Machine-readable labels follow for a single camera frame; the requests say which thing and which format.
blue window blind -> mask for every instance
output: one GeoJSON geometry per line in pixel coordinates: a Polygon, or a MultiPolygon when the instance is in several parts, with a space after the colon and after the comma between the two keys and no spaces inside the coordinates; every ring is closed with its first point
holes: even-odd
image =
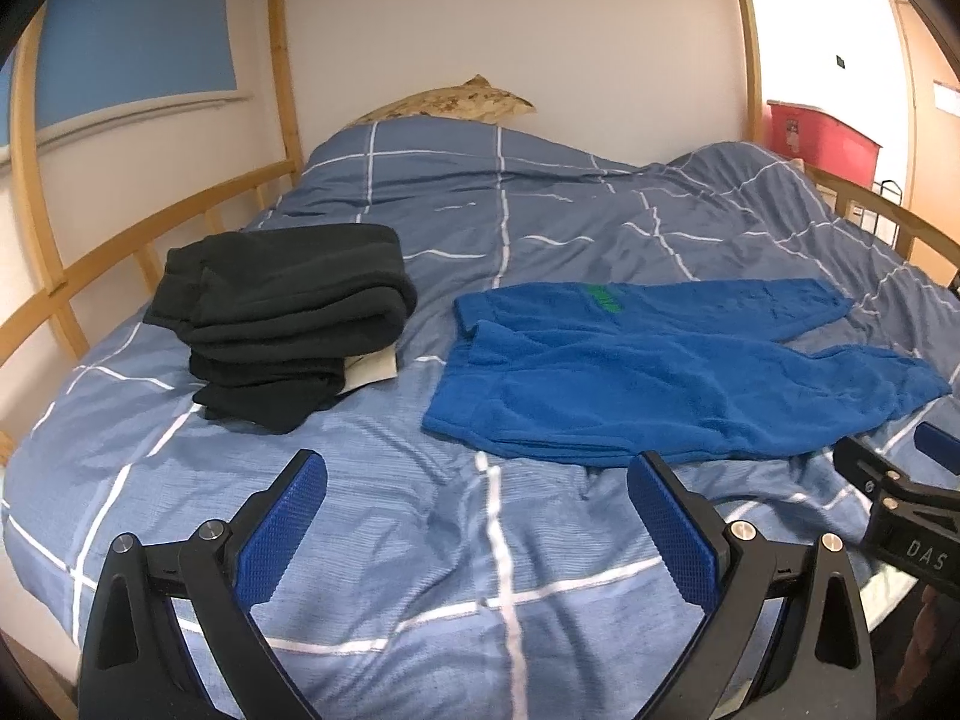
{"type": "Polygon", "coordinates": [[[49,1],[37,128],[138,100],[234,89],[226,0],[49,1]]]}
{"type": "Polygon", "coordinates": [[[0,148],[10,145],[10,74],[13,54],[0,67],[0,148]]]}

wooden slat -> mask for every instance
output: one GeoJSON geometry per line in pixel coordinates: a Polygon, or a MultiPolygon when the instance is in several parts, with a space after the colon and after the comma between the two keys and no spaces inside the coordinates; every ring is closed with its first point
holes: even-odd
{"type": "Polygon", "coordinates": [[[913,254],[913,242],[917,240],[910,233],[908,233],[904,228],[899,228],[896,231],[896,243],[894,244],[894,251],[901,255],[902,258],[906,261],[910,261],[910,255],[913,254]]]}
{"type": "Polygon", "coordinates": [[[219,235],[220,233],[227,232],[227,228],[224,226],[224,217],[220,213],[219,208],[211,208],[209,211],[204,211],[203,221],[206,223],[206,229],[210,231],[210,235],[219,235]]]}
{"type": "Polygon", "coordinates": [[[64,689],[62,680],[56,678],[54,670],[46,661],[32,654],[30,650],[20,644],[15,638],[7,634],[0,634],[6,642],[13,659],[23,672],[27,682],[40,695],[47,709],[53,712],[56,720],[77,720],[79,713],[73,700],[64,689]]]}
{"type": "Polygon", "coordinates": [[[823,184],[837,192],[837,215],[846,217],[847,214],[841,213],[841,210],[846,211],[846,206],[849,203],[859,205],[875,214],[880,214],[899,225],[901,236],[912,236],[919,241],[923,241],[960,269],[960,244],[928,221],[922,220],[918,215],[901,208],[895,203],[891,203],[879,194],[874,194],[872,191],[857,186],[845,178],[828,173],[826,170],[820,170],[819,167],[807,165],[805,171],[816,183],[823,184]],[[841,201],[845,206],[843,209],[841,209],[841,201]]]}
{"type": "Polygon", "coordinates": [[[275,162],[209,189],[198,191],[197,194],[192,194],[187,199],[157,211],[145,220],[138,221],[133,227],[128,227],[80,257],[64,271],[66,283],[61,289],[52,295],[47,295],[46,292],[37,293],[0,325],[0,365],[3,365],[11,354],[16,352],[27,338],[30,338],[43,322],[64,307],[70,298],[117,263],[133,256],[174,227],[198,217],[224,200],[243,194],[244,191],[251,191],[257,184],[264,184],[282,175],[289,175],[292,170],[293,164],[289,161],[275,162]]]}
{"type": "MultiPolygon", "coordinates": [[[[56,248],[53,226],[47,212],[37,157],[37,57],[46,7],[32,18],[17,44],[10,95],[11,187],[17,218],[30,253],[34,276],[48,295],[64,286],[64,261],[56,248]]],[[[74,360],[80,360],[90,344],[68,302],[50,317],[56,341],[74,360]]]]}
{"type": "Polygon", "coordinates": [[[143,283],[147,285],[147,292],[152,295],[157,291],[157,285],[160,285],[160,279],[163,277],[163,266],[160,264],[160,257],[157,257],[157,250],[153,244],[147,244],[133,252],[133,259],[139,266],[143,283]]]}
{"type": "Polygon", "coordinates": [[[256,188],[256,204],[260,206],[261,211],[265,211],[270,207],[270,203],[267,203],[267,196],[263,191],[263,184],[260,184],[256,188]]]}
{"type": "Polygon", "coordinates": [[[274,66],[274,86],[277,91],[277,113],[280,114],[280,132],[287,159],[294,164],[296,176],[304,169],[304,152],[299,141],[296,123],[294,87],[290,77],[290,56],[287,52],[287,17],[285,0],[267,0],[270,23],[270,57],[274,66]]]}
{"type": "Polygon", "coordinates": [[[7,461],[13,456],[13,450],[15,449],[16,444],[13,443],[13,439],[0,430],[0,466],[6,466],[7,461]]]}
{"type": "Polygon", "coordinates": [[[760,38],[754,0],[740,0],[744,55],[747,61],[747,133],[754,143],[763,142],[763,84],[760,76],[760,38]]]}

red box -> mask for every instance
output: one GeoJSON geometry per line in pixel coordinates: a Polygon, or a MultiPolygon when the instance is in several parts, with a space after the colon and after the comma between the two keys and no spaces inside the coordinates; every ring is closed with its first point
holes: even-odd
{"type": "Polygon", "coordinates": [[[874,186],[880,144],[826,111],[770,100],[770,151],[803,159],[866,189],[874,186]]]}

folded black clothing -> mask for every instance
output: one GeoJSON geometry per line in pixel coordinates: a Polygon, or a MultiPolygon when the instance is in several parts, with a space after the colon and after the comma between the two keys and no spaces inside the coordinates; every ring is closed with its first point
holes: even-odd
{"type": "Polygon", "coordinates": [[[223,362],[356,357],[390,346],[403,332],[407,316],[406,304],[397,290],[374,287],[316,312],[271,319],[269,329],[277,335],[271,335],[263,322],[231,325],[232,333],[241,336],[231,340],[198,338],[203,335],[199,330],[178,335],[203,356],[223,362]]]}
{"type": "Polygon", "coordinates": [[[219,386],[251,386],[271,384],[288,379],[326,378],[337,384],[337,392],[344,386],[344,359],[320,357],[315,360],[286,360],[283,362],[221,362],[203,357],[197,351],[190,354],[190,373],[198,379],[219,386]]]}
{"type": "Polygon", "coordinates": [[[390,346],[415,308],[394,230],[327,224],[171,250],[143,320],[190,347],[207,418],[286,433],[338,401],[344,358],[390,346]]]}
{"type": "Polygon", "coordinates": [[[344,387],[341,378],[310,377],[252,386],[208,384],[193,395],[206,406],[207,419],[244,419],[271,430],[289,433],[311,413],[329,409],[344,387]]]}
{"type": "Polygon", "coordinates": [[[189,346],[272,343],[336,327],[331,336],[343,347],[358,329],[361,348],[329,351],[320,335],[308,355],[337,357],[388,346],[414,308],[416,291],[394,230],[323,224],[222,233],[171,250],[144,322],[170,328],[189,346]],[[346,322],[359,327],[342,327],[346,322]],[[378,325],[382,332],[371,333],[378,325]],[[368,336],[376,336],[377,348],[368,336]]]}

door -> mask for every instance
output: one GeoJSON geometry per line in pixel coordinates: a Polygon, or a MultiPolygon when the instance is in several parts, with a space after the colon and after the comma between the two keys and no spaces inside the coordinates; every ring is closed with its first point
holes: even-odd
{"type": "MultiPolygon", "coordinates": [[[[906,0],[891,1],[913,101],[904,205],[960,241],[960,81],[917,11],[906,0]]],[[[910,261],[939,284],[956,274],[956,266],[922,241],[910,261]]]]}

